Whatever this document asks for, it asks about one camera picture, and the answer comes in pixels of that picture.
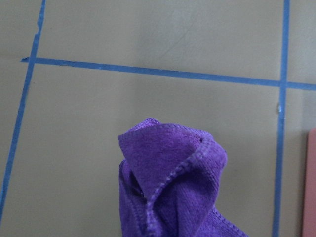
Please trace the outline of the pink plastic tray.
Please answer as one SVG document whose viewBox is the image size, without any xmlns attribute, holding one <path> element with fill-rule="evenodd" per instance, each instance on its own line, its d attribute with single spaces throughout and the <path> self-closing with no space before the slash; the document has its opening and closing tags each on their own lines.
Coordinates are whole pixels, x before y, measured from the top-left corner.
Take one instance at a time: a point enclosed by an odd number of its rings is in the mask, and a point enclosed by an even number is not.
<svg viewBox="0 0 316 237">
<path fill-rule="evenodd" d="M 303 237 L 316 236 L 316 129 L 308 133 L 306 150 Z"/>
</svg>

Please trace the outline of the purple microfiber cloth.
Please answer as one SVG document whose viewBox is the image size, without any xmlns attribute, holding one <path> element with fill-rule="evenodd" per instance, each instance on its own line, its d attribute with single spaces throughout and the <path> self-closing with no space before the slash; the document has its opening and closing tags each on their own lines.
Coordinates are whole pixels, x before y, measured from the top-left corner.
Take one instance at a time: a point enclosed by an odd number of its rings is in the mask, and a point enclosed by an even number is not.
<svg viewBox="0 0 316 237">
<path fill-rule="evenodd" d="M 148 118 L 118 143 L 123 236 L 245 236 L 216 209 L 227 153 L 210 133 Z"/>
</svg>

